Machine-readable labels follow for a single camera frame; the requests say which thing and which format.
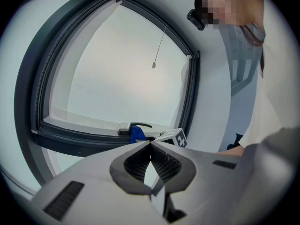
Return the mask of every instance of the person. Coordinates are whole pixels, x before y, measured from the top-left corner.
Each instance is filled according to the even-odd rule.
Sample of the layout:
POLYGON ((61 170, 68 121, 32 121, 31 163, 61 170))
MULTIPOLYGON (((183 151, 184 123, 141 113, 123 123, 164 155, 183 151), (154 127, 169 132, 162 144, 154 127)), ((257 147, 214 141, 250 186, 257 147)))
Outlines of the person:
POLYGON ((220 152, 241 156, 244 148, 260 143, 284 128, 300 126, 299 45, 287 21, 271 0, 195 0, 195 10, 208 24, 239 26, 247 41, 263 46, 264 67, 258 66, 255 105, 240 146, 220 152), (265 31, 264 42, 248 28, 265 31))

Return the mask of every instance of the dark gray window frame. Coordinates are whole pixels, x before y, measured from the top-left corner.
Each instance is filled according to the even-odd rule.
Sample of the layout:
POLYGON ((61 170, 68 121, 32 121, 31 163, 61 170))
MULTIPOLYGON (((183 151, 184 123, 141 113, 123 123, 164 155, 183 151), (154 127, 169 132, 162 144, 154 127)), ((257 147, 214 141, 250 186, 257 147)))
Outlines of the dark gray window frame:
MULTIPOLYGON (((51 66, 60 45, 72 34, 72 30, 76 28, 74 24, 79 25, 79 21, 87 16, 87 13, 84 14, 86 8, 96 3, 93 7, 96 9, 109 1, 111 0, 70 0, 45 22, 23 58, 15 88, 15 125, 25 160, 41 185, 48 179, 45 179, 45 169, 38 166, 35 161, 35 155, 30 149, 32 144, 60 153, 86 157, 130 143, 130 136, 91 135, 43 122, 43 118, 49 112, 50 89, 47 84, 52 83, 55 68, 51 66)), ((177 25, 154 5, 145 0, 123 0, 122 5, 146 17, 162 30, 167 25, 167 35, 186 55, 192 56, 179 125, 187 135, 198 94, 200 52, 193 47, 177 25)))

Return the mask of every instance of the hair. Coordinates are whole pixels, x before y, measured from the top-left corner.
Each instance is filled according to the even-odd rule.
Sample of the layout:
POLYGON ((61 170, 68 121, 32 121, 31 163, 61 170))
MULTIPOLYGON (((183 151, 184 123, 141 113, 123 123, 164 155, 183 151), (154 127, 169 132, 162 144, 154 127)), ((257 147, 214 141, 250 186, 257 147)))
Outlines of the hair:
MULTIPOLYGON (((214 19, 207 11, 207 8, 202 6, 202 0, 195 0, 195 10, 198 16, 202 18, 203 14, 208 16, 208 24, 213 24, 214 19)), ((239 25, 241 28, 246 40, 253 46, 262 46, 263 42, 259 40, 253 33, 253 31, 247 25, 239 25)))

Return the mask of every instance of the black slot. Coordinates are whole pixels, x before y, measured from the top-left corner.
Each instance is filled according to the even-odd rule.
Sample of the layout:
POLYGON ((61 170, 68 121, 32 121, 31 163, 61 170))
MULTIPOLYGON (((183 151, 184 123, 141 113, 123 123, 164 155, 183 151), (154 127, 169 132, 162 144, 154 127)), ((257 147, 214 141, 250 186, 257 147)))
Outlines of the black slot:
POLYGON ((213 162, 213 164, 221 166, 221 167, 230 168, 230 169, 235 169, 235 166, 236 166, 236 163, 229 163, 229 162, 225 162, 225 161, 221 161, 221 160, 216 160, 213 162))
POLYGON ((79 195, 83 186, 84 184, 80 182, 70 182, 44 209, 44 212, 52 218, 61 221, 76 197, 79 195))

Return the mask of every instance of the glass panel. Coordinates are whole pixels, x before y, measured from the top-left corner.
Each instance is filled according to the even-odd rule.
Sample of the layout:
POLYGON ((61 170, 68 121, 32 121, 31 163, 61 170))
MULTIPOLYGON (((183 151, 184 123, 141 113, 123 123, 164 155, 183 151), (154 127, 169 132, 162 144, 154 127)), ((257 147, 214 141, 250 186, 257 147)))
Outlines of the glass panel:
POLYGON ((163 31, 126 7, 111 11, 78 64, 63 60, 76 52, 66 49, 68 54, 52 85, 49 117, 44 121, 113 136, 131 122, 143 122, 152 125, 141 127, 146 135, 159 136, 179 123, 190 57, 165 34, 156 68, 152 68, 163 31))

